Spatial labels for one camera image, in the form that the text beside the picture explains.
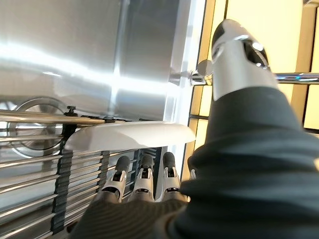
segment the stainless steel panel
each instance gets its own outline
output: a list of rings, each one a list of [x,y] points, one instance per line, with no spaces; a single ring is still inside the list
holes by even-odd
[[[0,109],[49,97],[84,114],[163,119],[178,8],[179,0],[0,1]]]
[[[0,95],[13,106],[46,96],[106,114],[120,1],[0,2]]]

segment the white plate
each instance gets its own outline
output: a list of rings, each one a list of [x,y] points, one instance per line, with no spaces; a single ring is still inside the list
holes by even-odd
[[[163,147],[195,140],[193,131],[164,121],[106,123],[80,129],[65,148],[76,151],[126,150]]]

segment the robotic finger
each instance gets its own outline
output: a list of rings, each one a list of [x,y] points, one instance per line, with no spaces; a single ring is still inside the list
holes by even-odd
[[[130,159],[127,156],[120,157],[116,163],[115,172],[106,181],[95,200],[105,200],[111,203],[122,202],[129,166]]]
[[[171,152],[166,152],[163,156],[163,199],[167,201],[169,199],[177,199],[186,201],[186,196],[179,192],[180,180],[175,167],[175,157]]]
[[[147,202],[154,202],[153,166],[153,158],[150,155],[144,155],[141,160],[140,171],[136,178],[133,193],[129,201],[142,200]]]

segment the stainless steel surface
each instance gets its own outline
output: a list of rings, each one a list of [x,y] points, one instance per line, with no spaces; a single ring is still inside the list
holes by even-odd
[[[81,204],[81,203],[83,203],[83,202],[85,202],[87,200],[92,200],[96,195],[97,195],[97,193],[92,194],[92,195],[90,195],[90,196],[88,196],[86,198],[83,198],[83,199],[81,199],[81,200],[79,200],[79,201],[77,201],[75,203],[72,203],[71,205],[66,207],[66,210],[69,210],[70,208],[74,208],[75,206],[77,206],[77,205],[79,205],[79,204]]]
[[[100,181],[100,179],[99,179],[99,178],[96,178],[96,179],[93,179],[93,180],[88,181],[88,182],[86,182],[86,183],[81,183],[80,185],[77,185],[77,186],[74,186],[74,187],[69,188],[69,189],[68,189],[68,192],[72,192],[72,191],[75,191],[75,190],[77,190],[77,189],[86,187],[86,186],[91,185],[91,184],[93,184],[93,183],[96,183],[96,182],[98,182],[98,181]]]
[[[90,170],[92,168],[98,168],[101,165],[102,165],[101,163],[97,163],[97,164],[93,164],[93,165],[90,165],[90,166],[73,169],[73,170],[71,170],[71,173],[79,173],[79,172],[87,171],[87,170]]]
[[[79,158],[79,159],[73,159],[72,160],[72,165],[74,164],[78,164],[78,163],[84,163],[84,162],[88,162],[88,161],[92,161],[92,160],[96,160],[96,159],[101,159],[103,158],[103,156],[95,156],[95,157],[89,157],[89,158]]]
[[[33,179],[33,180],[29,180],[23,183],[16,183],[16,184],[12,184],[9,186],[5,186],[5,187],[0,187],[0,194],[1,193],[6,193],[12,190],[16,190],[16,189],[20,189],[20,188],[25,188],[28,186],[32,186],[32,185],[36,185],[39,183],[44,183],[47,181],[51,181],[54,180],[58,177],[58,175],[52,175],[52,176],[47,176],[47,177],[43,177],[43,178],[39,178],[39,179]]]
[[[0,137],[0,143],[4,142],[16,142],[16,141],[38,141],[38,140],[49,140],[49,139],[61,139],[61,135],[19,135],[19,136],[4,136]]]
[[[93,173],[87,173],[85,175],[78,176],[78,177],[75,177],[75,178],[71,178],[70,179],[70,183],[74,183],[74,182],[79,181],[81,179],[85,179],[85,178],[88,178],[88,177],[91,177],[91,176],[94,176],[94,175],[98,175],[99,173],[101,173],[100,170],[98,170],[96,172],[93,172]]]
[[[29,202],[29,203],[25,203],[25,204],[22,204],[22,205],[18,205],[14,208],[11,208],[9,210],[6,210],[6,211],[3,211],[3,212],[0,212],[0,219],[3,218],[3,217],[6,217],[10,214],[13,214],[13,213],[16,213],[18,211],[21,211],[21,210],[24,210],[26,208],[29,208],[29,207],[32,207],[34,205],[37,205],[37,204],[40,204],[40,203],[43,203],[45,201],[49,201],[53,198],[55,198],[57,195],[54,194],[54,195],[51,195],[51,196],[48,196],[48,197],[45,197],[45,198],[41,198],[39,200],[35,200],[35,201],[32,201],[32,202]]]
[[[81,117],[66,117],[59,115],[15,112],[0,110],[0,121],[5,122],[23,122],[23,123],[74,123],[84,125],[95,125],[105,123],[102,119],[89,119]]]
[[[0,163],[0,168],[13,167],[13,166],[32,164],[32,163],[41,163],[41,162],[47,162],[51,160],[58,160],[60,157],[61,155],[28,158],[28,159],[22,159],[22,160],[11,160],[9,162]]]
[[[53,232],[46,232],[46,233],[43,233],[42,235],[38,236],[37,238],[35,239],[46,239],[48,238],[49,236],[51,236],[53,234]]]
[[[281,73],[276,74],[279,83],[319,84],[319,73]]]
[[[86,205],[84,205],[84,206],[82,206],[82,207],[80,207],[80,208],[78,208],[78,209],[75,209],[74,211],[72,211],[72,212],[66,214],[66,215],[65,215],[65,218],[67,219],[67,218],[70,217],[71,215],[74,215],[74,214],[76,214],[76,213],[82,211],[83,209],[86,209],[89,205],[90,205],[90,203],[88,203],[88,204],[86,204]]]
[[[98,189],[98,188],[99,188],[99,186],[95,186],[95,187],[92,187],[92,188],[87,189],[87,190],[85,190],[85,191],[82,191],[82,192],[79,192],[79,193],[77,193],[77,194],[74,194],[74,195],[68,197],[67,202],[69,202],[69,201],[71,201],[72,199],[74,199],[74,198],[76,198],[76,197],[79,197],[79,196],[81,196],[81,195],[83,195],[83,194],[86,194],[86,193],[88,193],[88,192],[94,191],[94,190],[96,190],[96,189]]]
[[[86,115],[162,120],[183,2],[2,0],[0,109],[45,97]]]
[[[11,236],[13,236],[13,235],[15,235],[15,234],[17,234],[17,233],[19,233],[19,232],[22,232],[22,231],[24,231],[24,230],[26,230],[26,229],[28,229],[28,228],[30,228],[30,227],[33,227],[33,226],[35,226],[35,225],[37,225],[37,224],[39,224],[39,223],[41,223],[41,222],[43,222],[43,221],[45,221],[45,220],[48,220],[48,219],[52,218],[53,216],[54,216],[54,213],[52,213],[52,214],[50,214],[50,215],[48,215],[48,216],[45,216],[45,217],[41,217],[41,218],[39,218],[39,219],[36,219],[35,221],[33,221],[33,222],[31,222],[31,223],[29,223],[29,224],[27,224],[27,225],[24,225],[24,226],[22,226],[22,227],[20,227],[20,228],[17,228],[17,229],[15,229],[14,231],[7,232],[7,233],[5,233],[5,234],[0,235],[0,239],[10,238]]]

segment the metal rack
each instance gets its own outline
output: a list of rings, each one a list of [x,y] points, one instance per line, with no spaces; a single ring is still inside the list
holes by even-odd
[[[63,124],[63,129],[71,125],[76,130],[78,127],[107,123],[110,120],[0,111],[0,121],[37,123],[44,127]],[[67,140],[64,134],[24,133],[17,136],[0,136],[0,152],[3,148],[14,149],[17,142],[20,142],[21,146],[25,141],[37,140],[56,140],[61,144],[60,151],[56,152],[56,155],[40,157],[21,158],[17,154],[17,158],[9,159],[0,154],[0,174],[9,175],[0,181],[0,239],[44,239],[78,220],[104,185],[107,175],[115,169],[117,158],[123,154],[129,154],[131,159],[124,194],[124,200],[128,199],[134,187],[141,150],[73,153],[63,150],[63,141]],[[23,172],[23,169],[33,167],[41,169],[10,177],[11,173],[21,169]]]

